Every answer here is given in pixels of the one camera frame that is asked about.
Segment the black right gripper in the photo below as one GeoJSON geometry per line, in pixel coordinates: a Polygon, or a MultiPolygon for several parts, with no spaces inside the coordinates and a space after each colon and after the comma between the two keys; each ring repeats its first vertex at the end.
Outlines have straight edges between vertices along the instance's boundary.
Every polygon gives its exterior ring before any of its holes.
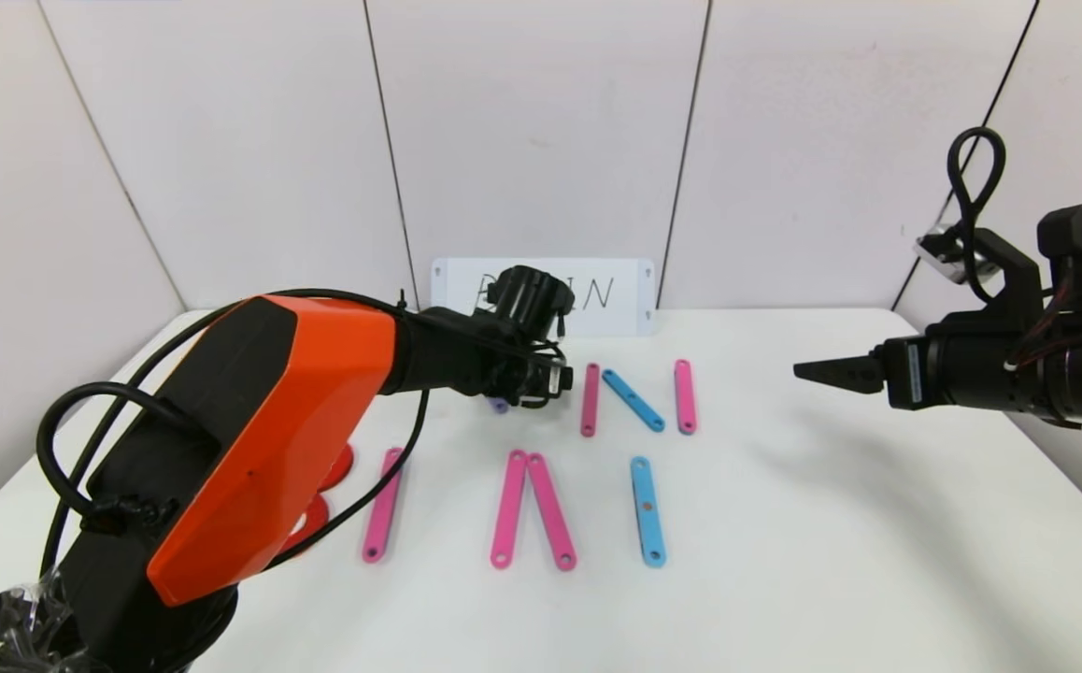
{"type": "Polygon", "coordinates": [[[938,332],[889,339],[865,356],[793,364],[794,377],[857,394],[888,391],[892,408],[956,406],[1044,413],[1035,372],[1004,362],[1014,333],[938,332]]]}

